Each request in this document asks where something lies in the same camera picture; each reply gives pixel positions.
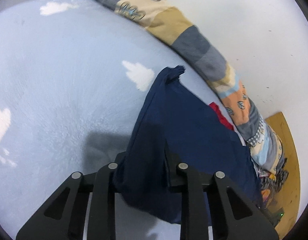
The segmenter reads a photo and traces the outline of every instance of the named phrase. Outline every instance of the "navy blue cloth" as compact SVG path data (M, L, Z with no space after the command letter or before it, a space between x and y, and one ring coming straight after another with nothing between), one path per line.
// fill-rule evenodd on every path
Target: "navy blue cloth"
M182 73L177 66L158 74L113 177L129 205L170 223L180 220L181 196L167 189L165 141L183 162L209 174L223 171L247 197L261 200L249 148L179 82Z

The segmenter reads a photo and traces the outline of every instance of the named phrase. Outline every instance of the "patterned fabric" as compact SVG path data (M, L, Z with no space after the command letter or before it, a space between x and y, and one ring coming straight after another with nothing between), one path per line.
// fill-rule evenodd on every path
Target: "patterned fabric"
M286 162L287 158L284 159L283 166L276 175L269 174L268 176L260 177L260 188L262 191L269 189L272 194L281 191L281 188L289 175L289 172L284 170Z
M97 1L137 22L187 60L219 96L255 162L271 173L281 168L281 141L248 98L236 71L176 7L167 0Z

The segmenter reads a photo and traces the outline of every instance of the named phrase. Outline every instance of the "red cloth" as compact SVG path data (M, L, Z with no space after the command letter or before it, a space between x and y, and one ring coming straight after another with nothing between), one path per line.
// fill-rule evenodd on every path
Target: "red cloth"
M220 121L221 124L223 124L226 128L228 128L229 130L234 130L233 125L227 121L227 119L222 115L222 112L220 111L218 105L216 105L215 102L212 102L209 104L209 106L215 111L215 113L218 116L218 119Z

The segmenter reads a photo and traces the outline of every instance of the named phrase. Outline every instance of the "orange fabric patch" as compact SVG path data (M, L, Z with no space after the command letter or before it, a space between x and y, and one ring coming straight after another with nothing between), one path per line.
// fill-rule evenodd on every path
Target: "orange fabric patch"
M239 90L222 99L222 103L226 108L230 108L232 118L235 125L241 125L249 121L250 103L246 94L246 89L239 81Z

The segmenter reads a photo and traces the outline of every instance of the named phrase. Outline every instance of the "light blue bedsheet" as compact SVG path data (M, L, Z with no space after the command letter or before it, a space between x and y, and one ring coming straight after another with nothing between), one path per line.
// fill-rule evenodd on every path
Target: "light blue bedsheet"
M124 151L156 75L176 65L186 67L181 82L231 122L183 59L93 0L35 0L0 13L2 227L15 238L72 172L95 172ZM118 207L118 240L179 239L178 225Z

